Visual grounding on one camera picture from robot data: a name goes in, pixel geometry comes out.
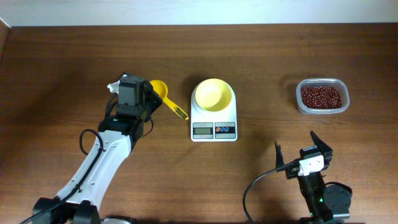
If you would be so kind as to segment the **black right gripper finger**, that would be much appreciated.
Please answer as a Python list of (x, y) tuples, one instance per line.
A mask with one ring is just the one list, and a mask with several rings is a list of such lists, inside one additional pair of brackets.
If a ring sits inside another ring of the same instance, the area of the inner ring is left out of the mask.
[(274, 146), (275, 146), (275, 169), (276, 170), (282, 170), (284, 164), (284, 158), (282, 155), (281, 151), (281, 146), (280, 144), (277, 143), (277, 141), (274, 141)]
[(310, 131), (311, 138), (313, 143), (319, 149), (322, 154), (332, 154), (332, 148), (328, 146), (325, 142), (323, 142), (314, 131)]

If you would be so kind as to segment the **orange plastic measuring scoop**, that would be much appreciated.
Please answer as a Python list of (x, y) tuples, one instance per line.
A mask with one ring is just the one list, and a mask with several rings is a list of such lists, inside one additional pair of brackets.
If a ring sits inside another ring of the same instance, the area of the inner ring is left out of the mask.
[(189, 120), (188, 114), (176, 103), (168, 98), (169, 89), (165, 82), (161, 80), (151, 80), (150, 84), (154, 91), (160, 96), (162, 101), (180, 118)]

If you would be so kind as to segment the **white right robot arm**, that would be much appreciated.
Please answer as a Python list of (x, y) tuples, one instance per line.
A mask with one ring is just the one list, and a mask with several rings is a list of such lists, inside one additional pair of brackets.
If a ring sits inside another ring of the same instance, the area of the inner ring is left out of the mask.
[(333, 150), (314, 131), (310, 132), (313, 145), (302, 148), (300, 157), (285, 163), (281, 146), (275, 142), (277, 172), (284, 171), (287, 179), (297, 179), (300, 193), (310, 212), (299, 222), (307, 224), (344, 223), (350, 217), (352, 188), (339, 182), (325, 182), (321, 174), (327, 170)]

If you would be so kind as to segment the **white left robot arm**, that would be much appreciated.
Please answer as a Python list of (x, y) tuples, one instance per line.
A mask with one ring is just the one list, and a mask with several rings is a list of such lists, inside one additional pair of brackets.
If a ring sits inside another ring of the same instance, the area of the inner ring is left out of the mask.
[(108, 86), (112, 97), (85, 160), (54, 198), (40, 198), (26, 223), (133, 223), (134, 219), (100, 219), (99, 208), (116, 171), (145, 136), (144, 125), (163, 103), (150, 81), (122, 73)]

